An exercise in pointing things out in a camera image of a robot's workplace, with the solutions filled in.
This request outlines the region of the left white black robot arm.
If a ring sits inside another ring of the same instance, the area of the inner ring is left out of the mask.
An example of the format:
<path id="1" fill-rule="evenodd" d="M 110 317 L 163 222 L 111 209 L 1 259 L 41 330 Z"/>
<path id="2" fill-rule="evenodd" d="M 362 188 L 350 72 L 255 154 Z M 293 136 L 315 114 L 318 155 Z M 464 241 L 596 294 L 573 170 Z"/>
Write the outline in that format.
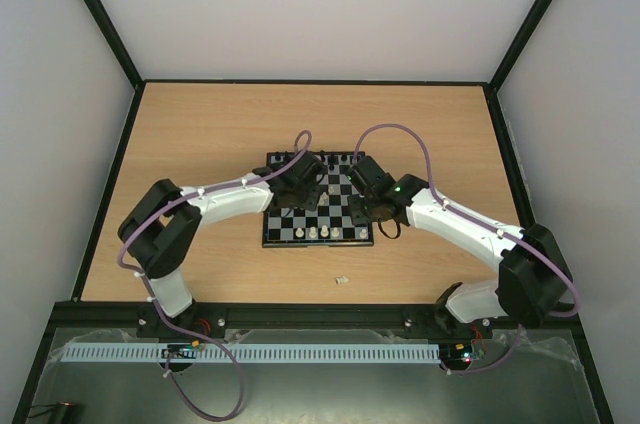
<path id="1" fill-rule="evenodd" d="M 176 318 L 194 304 L 181 265 L 199 230 L 245 214 L 313 210 L 325 174 L 326 165 L 304 151 L 209 186 L 178 187 L 159 180 L 117 230 L 123 244 L 118 264 L 141 276 L 163 313 Z"/>

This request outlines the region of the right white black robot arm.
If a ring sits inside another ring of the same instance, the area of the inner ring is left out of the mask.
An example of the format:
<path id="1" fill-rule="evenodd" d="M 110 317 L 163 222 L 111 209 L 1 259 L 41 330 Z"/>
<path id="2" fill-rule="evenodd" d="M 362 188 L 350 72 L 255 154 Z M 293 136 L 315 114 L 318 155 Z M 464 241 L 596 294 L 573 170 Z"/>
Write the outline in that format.
<path id="1" fill-rule="evenodd" d="M 394 179 L 370 156 L 347 170 L 357 193 L 348 201 L 354 223 L 413 227 L 435 234 L 470 253 L 495 272 L 474 284 L 456 283 L 439 298 L 436 323 L 455 336 L 470 323 L 509 317 L 538 328 L 556 313 L 571 277 L 553 234 L 534 224 L 507 225 L 439 194 L 426 180 L 406 174 Z"/>

